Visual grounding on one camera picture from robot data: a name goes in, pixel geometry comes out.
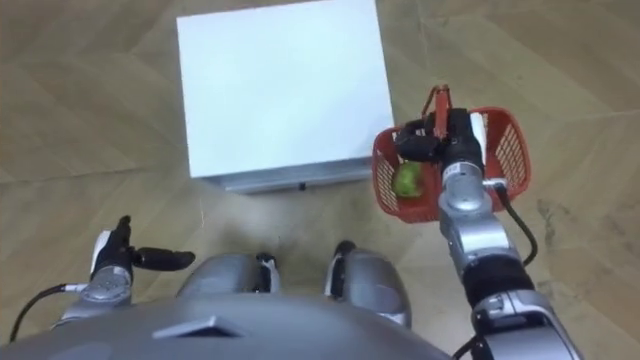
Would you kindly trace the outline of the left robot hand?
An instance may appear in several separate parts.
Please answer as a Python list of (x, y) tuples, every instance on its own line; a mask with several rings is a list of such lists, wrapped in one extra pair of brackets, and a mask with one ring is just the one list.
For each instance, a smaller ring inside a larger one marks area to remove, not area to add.
[(196, 255), (191, 251), (173, 251), (163, 248), (135, 248), (130, 243), (131, 216), (122, 216), (111, 230), (104, 230), (96, 239), (90, 279), (103, 268), (120, 267), (133, 277), (133, 268), (150, 271), (174, 272), (188, 268), (194, 263)]

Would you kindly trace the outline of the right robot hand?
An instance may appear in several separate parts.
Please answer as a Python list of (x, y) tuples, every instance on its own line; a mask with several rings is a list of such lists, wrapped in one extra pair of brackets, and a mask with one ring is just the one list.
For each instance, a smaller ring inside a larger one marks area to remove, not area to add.
[(396, 153), (408, 161), (445, 166), (468, 162), (483, 170), (482, 148), (473, 133), (468, 110), (453, 108), (448, 111), (443, 139), (435, 135), (435, 119), (432, 112), (426, 118), (407, 122), (394, 140)]

